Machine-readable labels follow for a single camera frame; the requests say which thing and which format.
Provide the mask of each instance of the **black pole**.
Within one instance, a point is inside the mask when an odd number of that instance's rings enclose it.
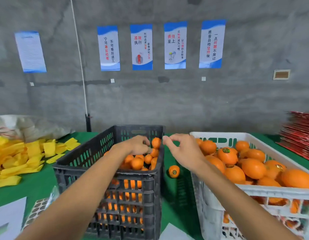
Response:
[[[87,132],[91,132],[90,114],[86,114]]]

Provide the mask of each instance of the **hand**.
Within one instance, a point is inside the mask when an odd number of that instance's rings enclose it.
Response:
[[[180,146],[176,146],[173,141],[179,141]],[[193,136],[187,134],[164,136],[163,144],[170,149],[174,158],[190,171],[196,172],[202,162],[205,161],[204,155]]]
[[[128,154],[132,155],[142,155],[152,152],[152,149],[149,147],[150,141],[145,136],[138,135],[132,137],[129,140],[122,141],[117,145],[123,146],[125,149],[127,149]]]

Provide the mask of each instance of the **blue and white poster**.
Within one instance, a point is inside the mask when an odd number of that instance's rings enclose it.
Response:
[[[221,68],[225,22],[202,22],[199,68]]]
[[[39,33],[36,31],[17,32],[15,38],[23,72],[47,72]]]
[[[187,22],[164,25],[164,68],[185,69]]]
[[[120,71],[117,26],[97,27],[101,71]]]
[[[132,69],[152,70],[152,24],[131,24]]]

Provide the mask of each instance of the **black plastic crate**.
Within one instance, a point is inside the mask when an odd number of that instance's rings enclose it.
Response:
[[[136,135],[162,139],[162,125],[114,125],[61,157],[53,165],[60,193],[64,192],[91,165],[116,143]],[[161,144],[157,165],[151,171],[118,169],[104,199],[96,209],[87,236],[109,239],[152,239],[160,236],[160,183],[164,172]]]

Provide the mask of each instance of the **plastic crate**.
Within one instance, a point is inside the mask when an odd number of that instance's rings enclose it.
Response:
[[[114,144],[136,135],[150,141],[164,136],[162,125],[114,125],[61,157],[53,165],[60,192],[64,192]],[[108,239],[152,239],[160,236],[164,147],[161,144],[155,169],[118,169],[104,199],[86,230],[86,236]]]
[[[248,141],[250,148],[260,149],[266,154],[266,161],[273,159],[283,163],[287,168],[297,168],[309,173],[309,170],[248,133],[191,132],[190,134],[196,138],[214,141],[218,148],[234,147],[237,141]],[[225,209],[204,182],[193,173],[191,177],[202,237],[205,240],[245,239],[231,219],[228,223],[224,223]],[[294,234],[300,236],[300,239],[309,240],[309,189],[240,184],[237,186],[250,196],[261,197],[259,199],[262,200],[260,203],[264,209]],[[287,204],[270,205],[269,197],[287,199]],[[300,200],[296,213],[290,210],[293,199]]]

